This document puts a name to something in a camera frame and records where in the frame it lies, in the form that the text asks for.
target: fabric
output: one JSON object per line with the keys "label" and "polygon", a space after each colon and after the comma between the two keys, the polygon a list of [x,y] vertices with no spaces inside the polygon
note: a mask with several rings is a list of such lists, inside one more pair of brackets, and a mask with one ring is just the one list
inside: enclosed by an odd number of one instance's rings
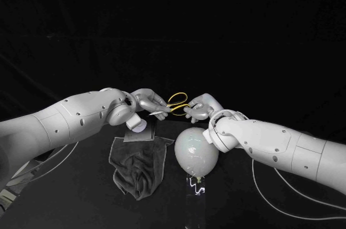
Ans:
{"label": "fabric", "polygon": [[132,142],[115,138],[109,160],[116,167],[113,180],[123,193],[132,193],[138,201],[155,193],[164,181],[166,150],[174,142],[159,136],[152,141]]}

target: white cable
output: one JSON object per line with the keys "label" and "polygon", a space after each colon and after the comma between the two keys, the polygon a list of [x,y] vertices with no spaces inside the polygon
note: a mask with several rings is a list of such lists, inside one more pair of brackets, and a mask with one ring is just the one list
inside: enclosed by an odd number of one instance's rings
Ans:
{"label": "white cable", "polygon": [[55,156],[64,151],[66,147],[32,169],[29,169],[24,174],[19,174],[17,177],[14,177],[9,181],[14,181],[17,178],[22,177],[25,174],[28,174],[31,171],[34,171],[37,168],[40,168],[42,165],[45,165],[47,162],[50,162],[53,160],[53,158],[55,158]]}
{"label": "white cable", "polygon": [[[70,152],[70,154],[67,155],[67,157],[64,158],[64,160],[61,161],[61,163],[54,167],[54,169],[55,169],[55,168],[64,163],[64,161],[68,159],[73,151]],[[18,185],[22,185],[22,184],[27,184],[27,183],[31,183],[31,182],[37,181],[37,180],[41,179],[50,172],[53,172],[54,169],[51,169],[44,175],[41,175],[40,177],[37,177],[37,178],[32,179],[31,181],[25,181],[25,182],[22,182],[22,183],[15,184],[15,185],[6,186],[5,189],[12,188],[12,187],[15,187],[15,186],[18,186]]]}
{"label": "white cable", "polygon": [[334,219],[346,219],[346,216],[334,216],[334,217],[324,217],[324,218],[311,218],[311,217],[302,217],[302,216],[298,216],[298,215],[292,215],[289,213],[286,213],[285,211],[282,211],[280,209],[277,209],[273,204],[269,202],[269,200],[266,199],[262,191],[260,191],[260,188],[259,188],[259,184],[257,184],[257,179],[256,179],[256,172],[254,172],[254,159],[253,159],[253,177],[254,177],[254,184],[256,184],[256,187],[257,187],[257,190],[262,194],[262,197],[263,199],[267,201],[267,203],[270,204],[270,206],[279,211],[282,212],[283,214],[286,214],[288,216],[290,217],[295,217],[295,218],[299,218],[299,219],[305,219],[305,220],[312,220],[312,221],[322,221],[322,220],[334,220]]}
{"label": "white cable", "polygon": [[342,206],[339,206],[339,205],[329,204],[329,203],[326,203],[326,202],[324,202],[324,201],[319,201],[319,200],[314,199],[312,197],[309,197],[308,195],[305,195],[302,192],[299,192],[299,191],[296,190],[296,188],[290,185],[290,183],[288,182],[288,180],[285,179],[285,177],[282,176],[277,168],[275,168],[275,169],[276,169],[277,174],[279,174],[280,177],[283,178],[286,184],[290,186],[290,188],[292,188],[305,198],[311,199],[312,201],[315,201],[315,202],[318,202],[318,203],[321,203],[321,204],[325,204],[325,205],[328,205],[328,206],[331,206],[331,207],[334,207],[334,208],[339,208],[339,209],[342,209],[342,210],[346,211],[346,208],[345,208],[345,207],[342,207]]}

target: black table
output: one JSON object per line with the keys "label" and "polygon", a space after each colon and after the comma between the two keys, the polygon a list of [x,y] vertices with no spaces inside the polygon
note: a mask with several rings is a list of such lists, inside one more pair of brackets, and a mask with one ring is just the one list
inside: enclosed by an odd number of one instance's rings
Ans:
{"label": "black table", "polygon": [[[158,121],[156,135],[177,139],[191,127],[205,123]],[[0,218],[0,229],[184,229],[187,214],[187,172],[179,166],[175,145],[168,147],[164,182],[141,201],[115,184],[109,163],[115,137],[126,125],[104,126],[80,142],[63,165],[22,191]],[[61,153],[42,167],[42,175],[68,155]],[[346,220],[308,221],[283,215],[264,201],[253,179],[253,159],[241,149],[220,153],[218,164],[205,177],[207,228],[344,228]],[[298,216],[346,216],[346,211],[321,205],[289,188],[276,171],[256,162],[256,178],[272,203]],[[283,172],[293,186],[309,196],[346,206],[346,196],[316,182]]]}

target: scissor blade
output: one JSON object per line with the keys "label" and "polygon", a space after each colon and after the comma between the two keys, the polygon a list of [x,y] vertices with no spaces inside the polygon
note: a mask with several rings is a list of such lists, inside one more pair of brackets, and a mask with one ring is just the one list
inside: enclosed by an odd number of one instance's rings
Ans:
{"label": "scissor blade", "polygon": [[149,115],[156,115],[156,114],[161,114],[164,113],[164,111],[155,111],[153,113],[151,113]]}

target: scissor handle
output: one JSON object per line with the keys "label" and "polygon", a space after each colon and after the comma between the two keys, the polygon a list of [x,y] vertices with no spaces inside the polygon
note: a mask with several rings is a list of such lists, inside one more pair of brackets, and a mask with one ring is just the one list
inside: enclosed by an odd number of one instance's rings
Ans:
{"label": "scissor handle", "polygon": [[172,106],[179,105],[181,103],[185,103],[185,102],[187,102],[187,100],[188,100],[188,94],[187,94],[185,92],[178,92],[178,93],[169,98],[168,102],[171,102],[172,98],[174,98],[177,95],[179,95],[179,94],[184,94],[184,95],[185,95],[185,100],[182,100],[181,102],[174,103],[174,104],[169,103],[169,104],[168,104],[168,107],[172,107]]}
{"label": "scissor handle", "polygon": [[190,107],[190,108],[191,108],[191,105],[190,105],[190,104],[182,104],[182,105],[177,106],[175,108],[172,108],[171,112],[172,112],[172,114],[174,114],[175,116],[184,116],[184,115],[188,114],[188,113],[184,113],[184,114],[175,114],[175,113],[174,113],[174,111],[175,111],[177,109],[184,108],[184,107]]}

